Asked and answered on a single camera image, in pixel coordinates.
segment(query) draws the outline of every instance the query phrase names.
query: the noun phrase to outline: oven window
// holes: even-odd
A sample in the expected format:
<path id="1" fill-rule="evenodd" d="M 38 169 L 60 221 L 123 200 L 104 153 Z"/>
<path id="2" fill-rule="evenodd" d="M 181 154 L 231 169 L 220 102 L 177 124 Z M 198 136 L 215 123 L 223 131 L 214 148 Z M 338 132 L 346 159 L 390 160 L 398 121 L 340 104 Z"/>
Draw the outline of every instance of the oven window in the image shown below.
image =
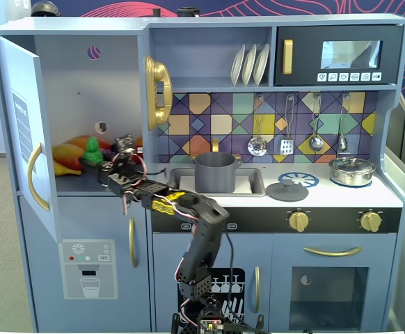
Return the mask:
<path id="1" fill-rule="evenodd" d="M 359 331 L 368 268 L 293 267 L 291 331 Z"/>
<path id="2" fill-rule="evenodd" d="M 378 68 L 380 40 L 333 40 L 323 42 L 321 68 Z"/>

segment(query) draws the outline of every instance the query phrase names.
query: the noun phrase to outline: microwave window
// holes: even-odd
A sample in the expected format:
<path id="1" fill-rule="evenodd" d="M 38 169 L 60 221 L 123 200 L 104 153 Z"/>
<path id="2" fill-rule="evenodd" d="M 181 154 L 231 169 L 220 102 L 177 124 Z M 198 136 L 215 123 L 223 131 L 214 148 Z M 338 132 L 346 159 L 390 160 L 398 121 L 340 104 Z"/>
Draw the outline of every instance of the microwave window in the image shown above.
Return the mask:
<path id="1" fill-rule="evenodd" d="M 323 42 L 321 68 L 378 68 L 380 40 L 333 40 Z"/>

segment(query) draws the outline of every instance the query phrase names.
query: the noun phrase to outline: geometric tile pattern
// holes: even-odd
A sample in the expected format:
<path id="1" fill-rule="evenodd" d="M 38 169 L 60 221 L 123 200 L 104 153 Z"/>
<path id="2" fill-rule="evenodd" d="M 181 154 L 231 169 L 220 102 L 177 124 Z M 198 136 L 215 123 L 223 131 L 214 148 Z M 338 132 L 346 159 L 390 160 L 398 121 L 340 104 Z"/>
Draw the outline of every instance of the geometric tile pattern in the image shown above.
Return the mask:
<path id="1" fill-rule="evenodd" d="M 315 93 L 293 94 L 294 115 L 292 103 L 288 104 L 287 119 L 284 117 L 286 93 L 263 93 L 264 101 L 260 103 L 254 100 L 254 93 L 174 94 L 168 122 L 157 130 L 160 162 L 189 162 L 190 156 L 209 152 L 214 138 L 219 140 L 220 151 L 240 154 L 243 162 L 329 162 L 337 154 L 342 93 L 321 94 L 317 132 L 324 147 L 320 152 L 309 148 L 315 126 L 312 120 Z M 375 92 L 352 92 L 349 105 L 345 103 L 343 108 L 347 152 L 364 159 L 370 153 L 376 101 Z M 260 134 L 268 143 L 267 153 L 253 157 L 247 144 L 257 134 L 261 119 Z M 294 139 L 294 154 L 285 156 L 280 155 L 280 143 L 287 130 Z"/>

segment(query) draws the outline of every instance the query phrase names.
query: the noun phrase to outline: gold microwave handle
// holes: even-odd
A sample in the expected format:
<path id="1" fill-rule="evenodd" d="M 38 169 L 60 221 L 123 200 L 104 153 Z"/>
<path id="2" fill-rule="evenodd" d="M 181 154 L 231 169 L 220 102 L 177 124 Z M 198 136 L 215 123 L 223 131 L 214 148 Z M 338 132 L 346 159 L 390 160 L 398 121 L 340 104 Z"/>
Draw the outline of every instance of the gold microwave handle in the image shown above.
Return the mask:
<path id="1" fill-rule="evenodd" d="M 136 250 L 134 249 L 134 219 L 130 218 L 130 223 L 128 227 L 128 238 L 130 243 L 130 257 L 132 258 L 133 268 L 138 267 L 138 260 L 136 259 Z"/>
<path id="2" fill-rule="evenodd" d="M 158 125 L 167 122 L 173 102 L 173 87 L 167 67 L 152 57 L 145 57 L 145 75 L 147 85 L 148 129 L 152 131 Z M 157 82 L 164 83 L 164 105 L 157 106 Z"/>
<path id="3" fill-rule="evenodd" d="M 333 256 L 333 257 L 350 256 L 363 251 L 363 247 L 354 247 L 344 252 L 326 252 L 325 250 L 321 250 L 314 247 L 303 247 L 303 249 L 312 254 L 317 254 L 321 256 Z"/>
<path id="4" fill-rule="evenodd" d="M 283 74 L 292 74 L 292 52 L 294 42 L 285 40 L 283 45 Z"/>
<path id="5" fill-rule="evenodd" d="M 37 191 L 34 188 L 33 184 L 33 168 L 35 161 L 37 158 L 42 154 L 42 144 L 39 143 L 35 147 L 34 151 L 32 151 L 31 156 L 29 157 L 29 162 L 28 162 L 28 186 L 29 186 L 29 191 L 31 192 L 31 195 L 34 197 L 34 200 L 41 206 L 44 210 L 49 212 L 49 203 L 44 200 L 43 198 L 40 197 L 40 195 L 37 193 Z"/>

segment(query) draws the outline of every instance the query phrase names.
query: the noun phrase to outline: green toy figure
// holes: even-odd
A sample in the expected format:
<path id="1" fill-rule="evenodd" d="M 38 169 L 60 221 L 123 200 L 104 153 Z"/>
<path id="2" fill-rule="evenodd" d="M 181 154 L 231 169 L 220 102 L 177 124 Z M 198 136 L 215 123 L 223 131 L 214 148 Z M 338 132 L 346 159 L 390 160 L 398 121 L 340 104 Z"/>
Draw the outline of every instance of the green toy figure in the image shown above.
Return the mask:
<path id="1" fill-rule="evenodd" d="M 84 159 L 94 162 L 95 164 L 100 164 L 104 161 L 104 155 L 102 151 L 99 150 L 99 143 L 96 137 L 90 137 L 86 141 L 86 150 L 84 152 Z"/>

